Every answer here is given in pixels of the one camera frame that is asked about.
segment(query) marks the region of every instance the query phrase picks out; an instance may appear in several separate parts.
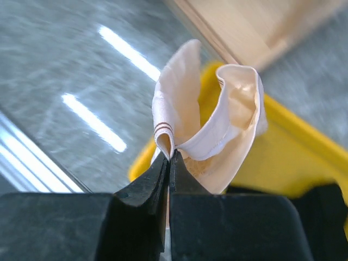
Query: white cloth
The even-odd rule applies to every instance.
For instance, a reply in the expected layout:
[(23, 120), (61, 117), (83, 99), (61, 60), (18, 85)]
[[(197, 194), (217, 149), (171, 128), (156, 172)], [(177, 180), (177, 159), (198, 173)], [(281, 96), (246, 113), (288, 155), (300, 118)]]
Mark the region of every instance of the white cloth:
[(197, 180), (208, 191), (220, 193), (237, 173), (255, 136), (267, 129), (263, 86), (251, 67), (219, 67), (219, 100), (209, 120), (200, 126), (200, 45), (198, 40), (185, 43), (156, 83), (153, 159), (162, 151), (169, 160), (179, 149)]

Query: brown stripe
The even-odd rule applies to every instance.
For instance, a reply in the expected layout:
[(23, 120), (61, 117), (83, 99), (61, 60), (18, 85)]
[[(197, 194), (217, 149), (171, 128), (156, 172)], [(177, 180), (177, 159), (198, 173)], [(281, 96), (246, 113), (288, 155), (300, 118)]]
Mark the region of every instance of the brown stripe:
[(155, 136), (157, 131), (159, 131), (160, 129), (168, 129), (173, 134), (173, 131), (170, 128), (168, 128), (167, 126), (163, 126), (163, 127), (159, 127), (158, 129), (156, 129), (156, 131), (153, 133), (153, 136)]
[(160, 122), (159, 124), (157, 124), (157, 125), (154, 127), (154, 129), (156, 130), (156, 128), (158, 127), (158, 125), (161, 125), (161, 124), (168, 125), (169, 128), (170, 128), (170, 130), (173, 132), (172, 126), (170, 126), (170, 125), (169, 125), (168, 123), (166, 123), (166, 122)]

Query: folded cloth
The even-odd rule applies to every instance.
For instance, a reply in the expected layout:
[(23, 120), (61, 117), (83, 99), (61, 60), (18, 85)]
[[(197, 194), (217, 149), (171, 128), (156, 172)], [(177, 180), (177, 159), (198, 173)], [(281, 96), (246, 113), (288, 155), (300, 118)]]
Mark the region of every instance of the folded cloth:
[(156, 83), (152, 114), (157, 149), (168, 160), (178, 149), (191, 174), (211, 193), (229, 185), (256, 135), (267, 129), (263, 86), (255, 69), (228, 64), (216, 70), (221, 86), (209, 120), (200, 125), (200, 45), (185, 43)]

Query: table surface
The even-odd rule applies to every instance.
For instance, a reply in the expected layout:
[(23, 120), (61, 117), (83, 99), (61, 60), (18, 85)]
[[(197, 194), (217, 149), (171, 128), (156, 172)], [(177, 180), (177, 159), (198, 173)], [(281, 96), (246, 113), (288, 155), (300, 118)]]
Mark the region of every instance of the table surface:
[[(160, 0), (3, 0), (0, 24), (1, 106), (92, 191), (128, 184), (155, 81), (190, 32)], [(348, 9), (261, 73), (269, 95), (346, 148), (347, 26)]]

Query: yellow bin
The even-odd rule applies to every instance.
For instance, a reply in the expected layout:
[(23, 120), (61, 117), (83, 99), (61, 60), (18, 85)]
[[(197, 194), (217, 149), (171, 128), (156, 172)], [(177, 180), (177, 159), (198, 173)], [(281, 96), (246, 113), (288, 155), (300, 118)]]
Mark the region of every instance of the yellow bin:
[[(218, 102), (215, 71), (221, 65), (211, 63), (201, 75), (202, 126)], [(267, 95), (265, 107), (269, 129), (255, 139), (232, 184), (293, 198), (317, 185), (336, 182), (348, 204), (348, 152)], [(130, 181), (149, 168), (155, 147), (151, 139), (130, 167)]]

